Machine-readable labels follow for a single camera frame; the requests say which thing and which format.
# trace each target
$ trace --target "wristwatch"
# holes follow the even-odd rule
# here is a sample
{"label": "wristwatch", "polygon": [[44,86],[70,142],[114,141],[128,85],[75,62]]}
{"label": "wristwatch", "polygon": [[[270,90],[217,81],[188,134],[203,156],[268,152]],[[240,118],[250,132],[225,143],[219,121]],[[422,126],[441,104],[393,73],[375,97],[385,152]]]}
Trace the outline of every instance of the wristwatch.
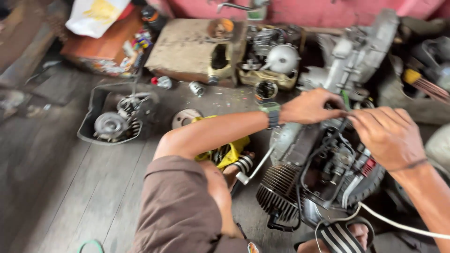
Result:
{"label": "wristwatch", "polygon": [[279,120],[279,114],[281,110],[281,105],[276,102],[269,102],[259,105],[259,110],[262,112],[267,113],[267,116],[269,116],[269,127],[268,130],[272,130],[277,128],[278,120]]}

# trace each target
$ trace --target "metal disc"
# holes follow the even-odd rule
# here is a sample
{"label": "metal disc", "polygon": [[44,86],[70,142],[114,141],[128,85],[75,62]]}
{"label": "metal disc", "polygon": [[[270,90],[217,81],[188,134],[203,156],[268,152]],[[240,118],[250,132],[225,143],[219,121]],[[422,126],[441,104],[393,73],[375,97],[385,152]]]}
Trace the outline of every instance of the metal disc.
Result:
{"label": "metal disc", "polygon": [[203,115],[195,109],[184,109],[177,113],[172,120],[172,129],[182,127],[185,119],[193,120],[195,117],[203,117]]}

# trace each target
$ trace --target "brown shorts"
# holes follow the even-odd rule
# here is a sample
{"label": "brown shorts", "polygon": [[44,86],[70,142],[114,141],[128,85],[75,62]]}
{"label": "brown shorts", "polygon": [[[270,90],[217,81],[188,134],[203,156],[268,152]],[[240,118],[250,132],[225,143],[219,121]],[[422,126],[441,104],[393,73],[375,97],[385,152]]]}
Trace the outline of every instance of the brown shorts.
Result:
{"label": "brown shorts", "polygon": [[207,187],[195,161],[166,156],[150,163],[131,252],[260,253],[249,240],[221,235],[221,213]]}

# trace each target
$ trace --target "yellow plastic bag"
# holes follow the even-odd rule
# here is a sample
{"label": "yellow plastic bag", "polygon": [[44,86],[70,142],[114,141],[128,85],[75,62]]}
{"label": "yellow plastic bag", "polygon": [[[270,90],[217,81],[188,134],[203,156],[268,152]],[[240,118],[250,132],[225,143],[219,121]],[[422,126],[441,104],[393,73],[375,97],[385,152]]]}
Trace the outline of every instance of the yellow plastic bag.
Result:
{"label": "yellow plastic bag", "polygon": [[[202,120],[204,118],[211,118],[211,117],[216,117],[216,116],[217,115],[212,115],[212,116],[208,116],[208,117],[195,117],[192,120],[192,123]],[[229,143],[230,150],[223,157],[222,161],[217,165],[217,167],[219,169],[223,170],[226,166],[236,162],[239,159],[239,154],[242,153],[242,151],[244,150],[244,147],[247,146],[249,143],[250,143],[250,138],[248,136]],[[205,153],[199,154],[198,156],[195,157],[196,161],[210,160],[210,159],[211,159],[210,152],[205,152]]]}

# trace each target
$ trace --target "person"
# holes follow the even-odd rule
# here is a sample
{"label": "person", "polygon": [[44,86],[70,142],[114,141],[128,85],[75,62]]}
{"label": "person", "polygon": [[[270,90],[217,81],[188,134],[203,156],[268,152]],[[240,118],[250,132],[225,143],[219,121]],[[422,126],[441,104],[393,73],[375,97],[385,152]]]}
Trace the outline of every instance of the person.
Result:
{"label": "person", "polygon": [[[338,109],[324,109],[326,103]],[[450,234],[450,189],[427,163],[419,129],[407,112],[387,107],[351,113],[343,109],[339,95],[314,89],[283,104],[278,121],[312,124],[348,117],[375,160],[404,187],[428,229]],[[262,111],[232,113],[166,133],[145,175],[131,252],[261,253],[233,221],[226,177],[213,163],[197,163],[194,157],[266,129],[269,121]],[[350,231],[365,248],[367,227],[357,224]],[[441,252],[450,252],[450,241],[436,239],[436,243]],[[298,252],[319,250],[313,240],[301,244]]]}

